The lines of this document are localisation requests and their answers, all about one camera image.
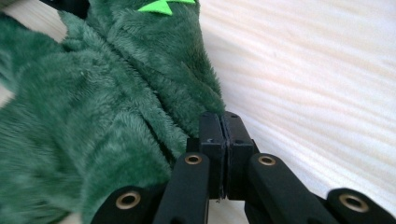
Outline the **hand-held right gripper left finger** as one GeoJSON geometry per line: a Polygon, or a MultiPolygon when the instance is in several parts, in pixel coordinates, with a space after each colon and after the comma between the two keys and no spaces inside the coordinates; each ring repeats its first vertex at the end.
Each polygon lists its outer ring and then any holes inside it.
{"type": "Polygon", "coordinates": [[[222,199],[225,140],[219,116],[205,112],[199,120],[199,151],[209,158],[209,198],[222,199]]]}

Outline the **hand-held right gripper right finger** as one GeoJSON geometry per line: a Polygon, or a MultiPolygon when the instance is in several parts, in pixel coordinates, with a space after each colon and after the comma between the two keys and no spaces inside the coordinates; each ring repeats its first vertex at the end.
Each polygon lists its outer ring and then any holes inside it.
{"type": "Polygon", "coordinates": [[[226,111],[222,117],[226,140],[225,193],[230,200],[244,201],[248,195],[247,166],[257,150],[242,119],[226,111]]]}

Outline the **dark green plush garment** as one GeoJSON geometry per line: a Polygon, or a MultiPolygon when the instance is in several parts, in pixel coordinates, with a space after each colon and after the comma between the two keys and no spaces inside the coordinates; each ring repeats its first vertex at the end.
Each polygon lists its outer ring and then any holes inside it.
{"type": "Polygon", "coordinates": [[[83,224],[110,193],[150,187],[224,109],[199,0],[89,0],[64,40],[0,14],[0,224],[83,224]]]}

